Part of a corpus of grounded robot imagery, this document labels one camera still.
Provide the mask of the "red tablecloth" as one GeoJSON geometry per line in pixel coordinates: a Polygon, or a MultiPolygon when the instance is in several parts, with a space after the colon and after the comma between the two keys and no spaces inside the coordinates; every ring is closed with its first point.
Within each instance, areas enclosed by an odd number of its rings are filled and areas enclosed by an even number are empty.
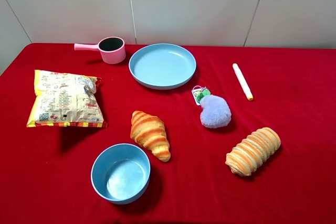
{"type": "Polygon", "coordinates": [[[335,223],[335,50],[188,49],[194,77],[158,91],[138,84],[127,61],[109,65],[71,44],[26,46],[1,75],[1,223],[335,223]],[[100,77],[108,127],[27,128],[36,69],[100,77]],[[201,124],[195,86],[225,99],[227,126],[201,124]],[[150,155],[145,193],[115,205],[94,191],[91,168],[109,146],[132,143],[135,110],[164,121],[171,159],[150,155]],[[250,176],[232,173],[226,154],[263,127],[280,148],[250,176]]]}

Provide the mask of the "white marker with yellow cap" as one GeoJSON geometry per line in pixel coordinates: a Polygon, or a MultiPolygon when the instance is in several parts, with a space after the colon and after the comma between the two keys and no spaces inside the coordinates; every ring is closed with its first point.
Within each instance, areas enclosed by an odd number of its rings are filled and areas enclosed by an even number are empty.
{"type": "Polygon", "coordinates": [[[254,97],[252,95],[252,92],[251,92],[251,90],[250,90],[250,88],[249,88],[249,86],[248,86],[248,84],[247,84],[247,82],[245,80],[245,77],[243,76],[243,74],[242,74],[242,72],[241,72],[238,64],[236,64],[236,63],[233,64],[233,70],[234,70],[234,73],[235,73],[235,75],[236,75],[236,77],[238,79],[238,82],[239,82],[239,84],[240,84],[240,86],[241,86],[241,88],[242,88],[242,90],[243,90],[246,98],[249,101],[252,101],[254,97]]]}

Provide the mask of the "blue plate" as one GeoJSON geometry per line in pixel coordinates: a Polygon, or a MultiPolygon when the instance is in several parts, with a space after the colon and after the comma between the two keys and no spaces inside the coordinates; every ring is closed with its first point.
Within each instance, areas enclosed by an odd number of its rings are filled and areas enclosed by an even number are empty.
{"type": "Polygon", "coordinates": [[[196,71],[196,60],[185,48],[174,44],[152,44],[136,51],[129,70],[141,85],[170,90],[186,84],[196,71]]]}

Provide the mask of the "yellow snack bag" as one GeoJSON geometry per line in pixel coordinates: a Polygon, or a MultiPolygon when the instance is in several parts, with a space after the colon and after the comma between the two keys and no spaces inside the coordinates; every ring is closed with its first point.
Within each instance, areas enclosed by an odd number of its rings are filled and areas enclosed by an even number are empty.
{"type": "Polygon", "coordinates": [[[35,70],[36,99],[27,127],[107,127],[95,93],[99,77],[35,70]]]}

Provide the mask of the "purple plush keychain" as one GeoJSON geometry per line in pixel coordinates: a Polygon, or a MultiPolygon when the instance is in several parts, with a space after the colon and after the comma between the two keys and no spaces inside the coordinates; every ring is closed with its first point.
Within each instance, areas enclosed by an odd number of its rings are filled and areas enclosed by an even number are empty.
{"type": "Polygon", "coordinates": [[[222,97],[211,94],[207,87],[195,86],[192,95],[197,105],[202,107],[201,124],[209,129],[227,126],[232,118],[230,108],[222,97]]]}

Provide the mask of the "blue bowl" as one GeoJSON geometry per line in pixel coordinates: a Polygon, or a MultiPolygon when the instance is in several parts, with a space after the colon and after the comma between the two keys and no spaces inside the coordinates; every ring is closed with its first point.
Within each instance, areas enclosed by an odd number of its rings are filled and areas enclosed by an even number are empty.
{"type": "Polygon", "coordinates": [[[103,199],[126,205],[139,199],[146,191],[151,164],[139,147],[121,143],[108,147],[95,160],[91,183],[103,199]]]}

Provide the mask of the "striped bread roll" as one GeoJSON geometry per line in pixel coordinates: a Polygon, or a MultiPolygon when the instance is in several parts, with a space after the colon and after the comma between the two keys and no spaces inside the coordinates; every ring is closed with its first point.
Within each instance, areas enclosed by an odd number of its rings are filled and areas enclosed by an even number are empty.
{"type": "Polygon", "coordinates": [[[269,127],[249,134],[226,154],[225,164],[239,176],[250,176],[281,146],[279,135],[269,127]]]}

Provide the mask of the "striped croissant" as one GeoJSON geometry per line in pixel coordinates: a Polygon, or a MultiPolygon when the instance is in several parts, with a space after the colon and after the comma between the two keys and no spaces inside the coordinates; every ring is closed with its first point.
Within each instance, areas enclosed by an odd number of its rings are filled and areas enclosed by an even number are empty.
{"type": "Polygon", "coordinates": [[[131,119],[130,138],[141,147],[151,151],[160,161],[171,158],[164,122],[155,115],[134,111],[131,119]]]}

